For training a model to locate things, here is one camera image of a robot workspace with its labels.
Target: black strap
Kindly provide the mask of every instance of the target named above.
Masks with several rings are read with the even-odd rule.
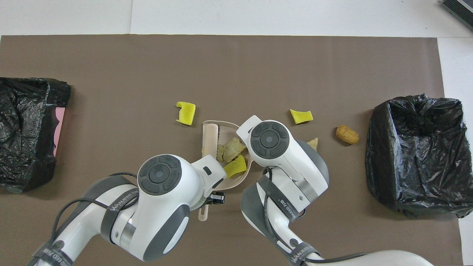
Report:
[[[100,225],[100,234],[102,237],[109,241],[112,244],[115,244],[112,241],[112,228],[115,224],[115,221],[118,217],[120,211],[134,198],[138,196],[138,188],[132,188],[125,193],[121,194],[110,206],[108,206],[105,211],[104,218],[102,219],[102,224]]]
[[[292,266],[300,266],[303,262],[304,259],[309,256],[311,253],[317,253],[317,250],[313,248],[311,245],[302,242],[298,244],[291,252],[290,254],[290,259],[289,259],[289,264]]]
[[[33,257],[28,266],[36,264],[39,259],[44,260],[52,266],[72,266],[74,263],[66,253],[57,249],[49,242],[42,244],[33,254]]]
[[[257,181],[261,188],[266,192],[269,198],[274,201],[277,207],[286,215],[290,222],[294,221],[299,212],[291,201],[279,190],[279,188],[266,176]]]

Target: plastic bag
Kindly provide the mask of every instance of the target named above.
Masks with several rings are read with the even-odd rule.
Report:
[[[366,175],[372,195],[406,216],[473,211],[470,146],[462,104],[423,94],[378,105],[369,123]]]
[[[0,78],[0,187],[21,193],[53,177],[56,107],[70,86],[53,79]]]

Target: brown tabletop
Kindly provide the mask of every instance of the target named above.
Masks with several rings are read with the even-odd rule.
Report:
[[[292,230],[325,258],[401,249],[435,265],[462,264],[455,216],[412,219],[369,193],[365,144],[372,109],[396,96],[442,97],[433,38],[71,35],[2,36],[0,76],[44,77],[72,86],[54,178],[22,195],[0,194],[0,265],[25,265],[49,239],[60,208],[96,180],[136,172],[149,157],[201,157],[201,124],[241,124],[251,115],[281,121],[295,138],[319,138],[329,189]],[[177,101],[197,105],[192,126],[176,122]],[[312,111],[295,125],[289,109]],[[334,138],[345,124],[360,134],[346,146]],[[262,168],[197,212],[168,255],[147,265],[286,265],[282,254],[243,218],[240,199]],[[94,237],[74,264],[145,265]]]

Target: yellow food scrap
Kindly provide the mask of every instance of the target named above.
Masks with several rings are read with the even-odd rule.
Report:
[[[192,125],[195,114],[195,104],[177,102],[176,107],[181,108],[181,110],[179,110],[179,119],[176,119],[176,121],[186,125]]]
[[[309,146],[312,147],[312,149],[317,151],[317,144],[319,144],[319,138],[315,138],[315,139],[307,142],[307,144],[309,144]]]
[[[358,133],[345,125],[337,127],[335,135],[348,144],[356,144],[359,140]]]
[[[300,124],[300,123],[307,122],[307,121],[312,121],[314,119],[312,117],[312,113],[310,111],[298,112],[298,111],[294,111],[292,109],[289,109],[289,111],[291,111],[292,118],[294,119],[294,122],[296,124]]]
[[[223,153],[225,151],[225,147],[223,145],[217,145],[217,161],[223,162]]]
[[[245,172],[246,171],[245,158],[242,155],[238,155],[238,157],[235,160],[231,161],[223,169],[227,173],[227,178],[231,177],[234,174]]]
[[[246,146],[243,145],[238,138],[233,138],[223,147],[223,161],[231,162],[235,159],[242,151],[246,149]]]

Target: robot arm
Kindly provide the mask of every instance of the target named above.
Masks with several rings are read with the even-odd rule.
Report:
[[[236,133],[252,158],[265,167],[263,177],[243,191],[243,216],[290,265],[432,266],[415,254],[396,250],[322,259],[291,231],[289,223],[328,188],[324,160],[277,121],[252,116]],[[190,164],[181,157],[163,154],[140,167],[138,187],[122,176],[99,180],[83,195],[84,202],[54,230],[50,241],[35,252],[28,266],[71,266],[97,234],[142,261],[160,258],[181,238],[190,211],[209,201],[223,203],[212,191],[225,177],[212,156]]]
[[[243,216],[284,254],[290,265],[432,265],[420,256],[398,250],[322,259],[317,250],[289,229],[289,223],[328,188],[324,160],[277,121],[252,116],[236,133],[256,163],[265,167],[263,177],[243,191]]]
[[[70,266],[97,234],[142,261],[157,259],[176,245],[189,212],[205,204],[225,177],[212,156],[190,164],[164,154],[140,167],[138,187],[122,176],[99,180],[83,195],[97,204],[81,202],[56,232],[57,237],[35,252],[30,265]]]

